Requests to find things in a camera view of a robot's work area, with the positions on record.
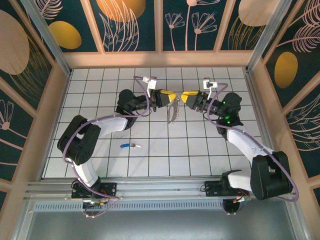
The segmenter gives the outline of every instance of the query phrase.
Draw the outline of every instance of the metal vent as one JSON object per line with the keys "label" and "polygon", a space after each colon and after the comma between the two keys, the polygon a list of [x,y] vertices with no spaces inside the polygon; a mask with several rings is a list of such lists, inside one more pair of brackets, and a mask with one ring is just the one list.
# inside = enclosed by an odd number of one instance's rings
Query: metal vent
{"label": "metal vent", "polygon": [[[101,211],[112,203],[104,206],[93,206],[90,211]],[[82,211],[81,202],[38,202],[35,212],[77,212]],[[116,204],[110,211],[150,211],[150,210],[190,210],[190,209],[219,209],[222,200],[163,200],[163,201],[123,201]]]}

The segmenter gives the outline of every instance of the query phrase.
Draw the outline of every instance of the decorative wallpaper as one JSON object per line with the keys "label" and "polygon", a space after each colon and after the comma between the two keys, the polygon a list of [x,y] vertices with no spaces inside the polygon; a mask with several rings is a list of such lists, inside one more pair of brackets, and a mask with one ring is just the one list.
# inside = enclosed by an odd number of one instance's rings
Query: decorative wallpaper
{"label": "decorative wallpaper", "polygon": [[320,1],[306,0],[266,68],[284,107],[320,71]]}
{"label": "decorative wallpaper", "polygon": [[33,118],[0,90],[0,179],[11,181]]}
{"label": "decorative wallpaper", "polygon": [[106,52],[155,51],[154,0],[90,0]]}
{"label": "decorative wallpaper", "polygon": [[221,50],[253,50],[279,0],[236,0]]}
{"label": "decorative wallpaper", "polygon": [[35,0],[62,52],[97,52],[79,0]]}
{"label": "decorative wallpaper", "polygon": [[225,0],[164,0],[163,50],[213,50]]}
{"label": "decorative wallpaper", "polygon": [[286,115],[309,178],[320,174],[320,85]]}
{"label": "decorative wallpaper", "polygon": [[4,205],[6,195],[7,195],[6,192],[0,191],[0,213],[1,213],[2,206]]}
{"label": "decorative wallpaper", "polygon": [[292,11],[292,9],[294,8],[294,6],[295,6],[296,3],[297,3],[296,0],[293,0],[293,1],[291,2],[290,6],[289,6],[289,9],[288,9],[288,11],[285,13],[285,15],[284,15],[284,17],[283,17],[283,19],[282,19],[279,27],[277,28],[277,30],[275,31],[274,35],[272,36],[269,44],[266,46],[266,48],[265,48],[265,50],[264,50],[264,52],[263,52],[263,54],[262,54],[262,58],[265,58],[265,56],[266,56],[266,54],[268,53],[271,45],[272,45],[273,42],[274,42],[276,36],[277,36],[278,33],[280,32],[282,26],[284,25],[285,21],[287,20],[289,14],[291,13],[291,11]]}
{"label": "decorative wallpaper", "polygon": [[0,79],[38,108],[52,66],[8,1],[0,3]]}

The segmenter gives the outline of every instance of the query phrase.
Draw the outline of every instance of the leaf drawing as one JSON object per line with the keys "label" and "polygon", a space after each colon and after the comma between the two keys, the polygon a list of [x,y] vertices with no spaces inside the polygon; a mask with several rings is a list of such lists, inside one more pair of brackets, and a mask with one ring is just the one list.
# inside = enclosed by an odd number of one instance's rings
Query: leaf drawing
{"label": "leaf drawing", "polygon": [[35,0],[41,16],[47,20],[53,20],[63,8],[62,0]]}
{"label": "leaf drawing", "polygon": [[309,104],[290,111],[291,133],[300,151],[320,149],[320,94]]}
{"label": "leaf drawing", "polygon": [[300,27],[292,40],[280,43],[277,47],[287,43],[292,43],[293,49],[296,52],[311,53],[311,49],[315,49],[320,43],[320,25],[305,25]]}
{"label": "leaf drawing", "polygon": [[310,27],[320,23],[320,0],[308,0],[305,5],[303,14],[294,20],[290,25],[295,24],[299,19],[303,19],[304,23]]}

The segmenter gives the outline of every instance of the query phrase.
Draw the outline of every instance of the black grid line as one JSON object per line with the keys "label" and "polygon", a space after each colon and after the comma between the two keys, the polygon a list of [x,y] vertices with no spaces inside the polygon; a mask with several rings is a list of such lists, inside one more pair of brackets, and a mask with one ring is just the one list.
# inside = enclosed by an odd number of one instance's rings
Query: black grid line
{"label": "black grid line", "polygon": [[[166,85],[166,89],[168,89],[168,77],[167,77],[167,68],[164,68],[165,69],[165,79],[157,79],[157,80],[165,80],[165,85]],[[187,91],[188,89],[185,89],[186,88],[186,84],[187,83],[190,83],[190,81],[187,81],[187,82],[184,82],[184,77],[183,77],[183,75],[182,75],[182,68],[180,67],[179,68],[180,69],[180,74],[181,74],[181,79],[175,79],[175,80],[177,80],[177,81],[181,81],[181,83],[182,83],[182,92],[183,91]],[[200,87],[201,87],[201,83],[200,83],[200,80],[201,79],[199,79],[199,73],[198,73],[198,68],[195,68],[196,69],[196,73],[197,73],[197,80],[198,80],[198,87],[199,87],[199,89],[201,89]],[[211,69],[211,72],[212,72],[212,76],[213,76],[213,79],[215,79],[215,73],[214,73],[214,70],[213,70],[213,68],[211,67],[210,68]],[[60,127],[63,127],[64,125],[63,124],[68,124],[68,123],[70,123],[70,122],[68,122],[68,121],[66,121],[65,119],[66,118],[64,118],[64,119],[62,119],[62,113],[63,113],[63,110],[67,110],[68,111],[68,109],[75,109],[75,108],[78,108],[78,112],[79,112],[79,114],[80,114],[80,112],[81,112],[81,110],[82,110],[82,108],[83,109],[85,109],[85,108],[92,108],[92,107],[95,107],[96,109],[95,109],[95,117],[97,117],[98,116],[98,111],[99,111],[99,109],[100,109],[100,107],[99,107],[99,102],[100,102],[100,100],[101,100],[101,94],[116,94],[116,97],[115,97],[115,101],[114,101],[114,106],[110,106],[110,108],[116,108],[116,105],[117,105],[117,96],[119,95],[119,92],[120,92],[120,90],[119,90],[119,81],[121,81],[121,80],[129,80],[129,79],[119,79],[119,77],[120,77],[120,71],[122,70],[122,68],[118,68],[118,79],[113,79],[113,81],[117,81],[116,82],[116,89],[115,89],[115,91],[112,91],[112,92],[108,92],[108,91],[102,91],[102,87],[103,87],[103,83],[104,83],[104,81],[110,81],[110,80],[112,80],[112,79],[106,79],[106,80],[103,80],[103,78],[105,77],[105,74],[108,72],[108,70],[107,69],[104,69],[103,70],[103,74],[102,74],[102,81],[101,81],[101,85],[100,85],[100,91],[98,91],[97,90],[97,92],[94,92],[94,91],[92,91],[92,92],[90,92],[90,94],[98,94],[98,102],[97,102],[97,106],[83,106],[82,107],[82,104],[83,104],[83,100],[84,100],[84,97],[85,97],[85,90],[86,90],[86,86],[87,86],[87,83],[88,82],[90,82],[90,81],[88,81],[88,75],[89,75],[89,69],[88,69],[88,71],[87,71],[87,73],[86,73],[86,80],[79,80],[79,81],[81,81],[81,82],[83,82],[83,81],[85,81],[85,84],[84,84],[84,89],[83,89],[83,92],[81,93],[81,92],[79,92],[79,93],[68,93],[69,92],[69,89],[70,89],[70,87],[71,87],[71,82],[72,81],[70,81],[70,84],[68,85],[68,87],[67,87],[67,94],[66,94],[66,96],[65,96],[65,99],[64,99],[64,102],[63,102],[63,107],[62,107],[62,111],[61,111],[61,114],[60,114],[60,116],[59,116],[59,118],[58,118],[58,125],[57,125],[57,129],[56,129],[56,131],[55,131],[55,134],[54,134],[54,138],[53,138],[53,140],[58,140],[58,136],[57,136],[57,132],[58,132],[58,128],[59,128],[59,125],[60,124],[62,124],[62,125],[60,125]],[[228,79],[229,80],[229,82],[230,82],[230,84],[231,84],[231,91],[232,92],[243,92],[243,93],[248,93],[248,91],[246,90],[246,91],[244,91],[244,90],[242,90],[242,91],[239,91],[239,90],[236,90],[236,89],[234,89],[234,87],[232,86],[232,82],[231,82],[231,78],[230,78],[230,72],[229,72],[229,69],[227,68],[227,72],[228,72],[228,77],[229,78],[224,78],[224,79]],[[132,91],[134,92],[134,94],[143,94],[143,92],[142,91],[140,91],[140,90],[136,90],[136,91],[134,91],[134,87],[135,87],[135,81],[133,82],[133,89],[132,89]],[[82,97],[81,97],[81,103],[80,103],[80,106],[65,106],[66,105],[66,99],[67,99],[67,96],[69,95],[72,95],[72,94],[82,94]],[[168,162],[167,162],[167,164],[168,164],[168,175],[169,176],[171,176],[171,168],[170,168],[170,157],[188,157],[188,161],[189,161],[189,175],[191,176],[192,174],[191,174],[191,162],[190,162],[190,149],[189,149],[189,141],[188,141],[188,139],[203,139],[203,138],[206,138],[206,144],[207,144],[207,151],[208,151],[208,160],[209,160],[209,167],[210,167],[210,174],[212,175],[212,169],[211,169],[211,161],[210,161],[210,156],[228,156],[228,159],[229,159],[229,166],[230,166],[230,169],[231,169],[231,162],[230,162],[230,155],[229,155],[229,149],[228,149],[228,145],[227,145],[227,142],[225,141],[225,144],[226,144],[226,149],[227,149],[227,154],[228,155],[212,155],[212,154],[210,154],[209,153],[209,145],[208,145],[208,140],[207,139],[210,139],[210,138],[213,138],[213,139],[215,139],[215,138],[221,138],[220,136],[213,136],[213,137],[208,137],[208,133],[207,133],[207,129],[206,129],[206,125],[205,125],[205,120],[204,120],[204,118],[202,117],[202,120],[200,120],[200,119],[198,119],[198,120],[188,120],[188,118],[187,118],[187,111],[186,111],[186,107],[185,107],[185,105],[181,105],[180,104],[180,106],[183,106],[184,107],[184,115],[186,116],[186,119],[185,120],[180,120],[180,119],[177,119],[177,122],[184,122],[184,123],[187,123],[187,122],[203,122],[203,127],[204,127],[204,134],[203,134],[203,136],[197,136],[197,137],[190,137],[190,134],[189,134],[189,132],[188,132],[188,127],[187,127],[187,124],[185,124],[185,127],[186,127],[186,137],[169,137],[170,136],[170,133],[169,133],[169,126],[167,125],[167,137],[150,137],[151,136],[151,123],[163,123],[163,122],[167,122],[166,120],[152,120],[151,121],[151,116],[149,115],[148,117],[149,117],[149,119],[148,119],[148,121],[146,121],[146,123],[148,123],[149,124],[149,133],[148,133],[148,138],[137,138],[137,139],[148,139],[148,143],[149,143],[149,146],[148,146],[148,156],[130,156],[130,149],[129,149],[129,153],[128,153],[128,157],[116,157],[116,158],[128,158],[128,164],[127,164],[127,176],[129,175],[129,167],[130,167],[130,158],[143,158],[143,157],[148,157],[148,176],[150,176],[150,141],[152,140],[152,139],[167,139],[167,144],[168,144],[168,149],[167,149],[167,155],[157,155],[157,156],[153,156],[153,157],[162,157],[162,158],[167,158],[168,159]],[[241,106],[252,106],[252,103],[251,104],[244,104],[244,105],[241,105]],[[256,119],[250,119],[250,117],[248,117],[248,119],[242,119],[242,121],[257,121]],[[131,139],[132,139],[132,137],[131,137],[131,134],[132,134],[132,131],[131,131],[131,129],[130,129],[130,135],[129,135],[129,138],[122,138],[121,137],[121,139],[123,139],[123,140],[129,140],[129,142],[131,142]],[[169,143],[169,139],[186,139],[186,144],[187,144],[187,152],[185,152],[185,153],[187,153],[187,155],[185,155],[183,152],[181,152],[181,154],[184,154],[184,155],[170,155],[170,143]],[[110,134],[110,137],[109,136],[107,136],[107,137],[103,137],[103,138],[99,138],[99,139],[104,139],[104,140],[110,140],[109,141],[109,152],[108,152],[108,154],[107,154],[107,156],[105,156],[104,158],[110,158],[110,152],[111,152],[111,144],[112,144],[112,140],[114,139],[113,138],[113,134]],[[54,146],[55,144],[54,144],[54,141],[52,141],[52,146],[50,147],[50,157],[48,157],[48,163],[47,163],[47,165],[46,165],[46,168],[45,168],[45,171],[44,171],[44,176],[46,175],[46,173],[47,173],[47,169],[48,169],[48,166],[49,166],[49,161],[50,161],[50,159],[51,158],[59,158],[59,157],[51,157],[51,154],[52,154],[52,151],[53,151],[53,148],[55,147]],[[192,157],[203,157],[203,155],[192,155]],[[108,163],[107,163],[107,168],[106,168],[106,176],[108,176],[108,171],[109,171],[109,164],[110,164],[110,162],[108,161]],[[68,168],[69,168],[69,166],[67,165],[66,166],[66,169],[65,169],[65,174],[64,174],[64,176],[66,176],[66,174],[67,174],[67,171],[68,171]]]}

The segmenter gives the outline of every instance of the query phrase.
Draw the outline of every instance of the cable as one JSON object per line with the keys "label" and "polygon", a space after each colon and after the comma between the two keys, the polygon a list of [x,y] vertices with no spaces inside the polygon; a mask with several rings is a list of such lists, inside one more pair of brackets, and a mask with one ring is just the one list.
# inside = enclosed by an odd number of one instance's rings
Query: cable
{"label": "cable", "polygon": [[[222,93],[227,87],[228,87],[228,84],[227,83],[218,83],[218,86],[224,86],[221,90],[219,90],[215,96],[212,98],[209,106],[208,106],[208,109],[211,109],[213,103],[214,103],[214,100],[218,97],[218,95],[220,93]],[[298,188],[297,188],[297,185],[296,183],[294,182],[294,180],[292,179],[292,177],[290,176],[290,174],[287,172],[287,170],[281,165],[281,163],[270,153],[268,152],[264,146],[261,145],[260,142],[258,142],[253,136],[251,136],[249,133],[247,133],[246,131],[242,131],[240,129],[237,129],[235,127],[230,127],[230,126],[224,126],[224,125],[220,125],[218,123],[215,123],[213,122],[211,119],[210,119],[210,115],[209,115],[209,112],[206,113],[206,116],[208,118],[208,120],[210,121],[210,123],[212,123],[213,125],[215,125],[216,127],[220,127],[220,128],[224,128],[224,129],[229,129],[229,130],[235,130],[241,134],[244,134],[246,135],[249,139],[251,139],[255,144],[258,145],[258,147],[264,151],[273,161],[274,163],[281,169],[281,171],[284,173],[284,175],[289,179],[290,183],[292,184],[293,188],[294,188],[294,191],[295,191],[295,197],[294,199],[288,199],[288,198],[284,198],[284,197],[280,197],[280,196],[276,196],[277,199],[280,199],[280,200],[283,200],[283,201],[287,201],[287,202],[291,202],[291,203],[294,203],[296,202],[298,199],[299,199],[299,191],[298,191]]]}
{"label": "cable", "polygon": [[147,94],[147,91],[144,89],[144,87],[142,86],[142,84],[138,81],[139,79],[142,80],[143,77],[141,76],[133,76],[133,79],[138,83],[138,85],[142,88],[143,90],[143,93],[146,97],[146,109],[143,113],[141,114],[138,114],[138,115],[121,115],[121,114],[117,114],[117,115],[108,115],[108,116],[102,116],[102,117],[98,117],[98,118],[95,118],[95,119],[92,119],[90,121],[87,121],[86,123],[82,124],[74,133],[73,135],[70,137],[69,141],[66,143],[65,147],[64,147],[64,150],[63,150],[63,153],[62,153],[62,160],[67,163],[67,164],[71,164],[71,167],[73,169],[73,172],[76,176],[76,178],[78,179],[78,181],[88,190],[90,191],[91,193],[93,194],[96,194],[96,195],[99,195],[99,196],[102,196],[104,198],[108,198],[108,199],[116,199],[116,201],[111,204],[106,210],[96,214],[96,215],[93,215],[93,216],[89,216],[89,215],[86,215],[87,218],[96,218],[96,217],[99,217],[103,214],[105,214],[109,209],[113,208],[120,200],[119,197],[117,196],[111,196],[111,195],[107,195],[107,194],[102,194],[98,191],[95,191],[93,190],[91,187],[87,186],[85,184],[85,182],[81,179],[81,177],[79,176],[79,174],[77,173],[76,169],[75,169],[75,166],[74,166],[74,163],[73,162],[70,162],[70,161],[67,161],[66,160],[66,154],[67,154],[67,150],[71,144],[71,142],[73,141],[73,139],[77,136],[77,134],[81,131],[81,129],[83,129],[85,126],[91,124],[91,123],[96,123],[98,121],[102,121],[102,120],[105,120],[105,119],[110,119],[110,118],[115,118],[115,117],[124,117],[124,118],[137,118],[137,117],[140,117],[140,116],[143,116],[144,114],[146,114],[149,109],[150,109],[150,101],[149,101],[149,96]]}

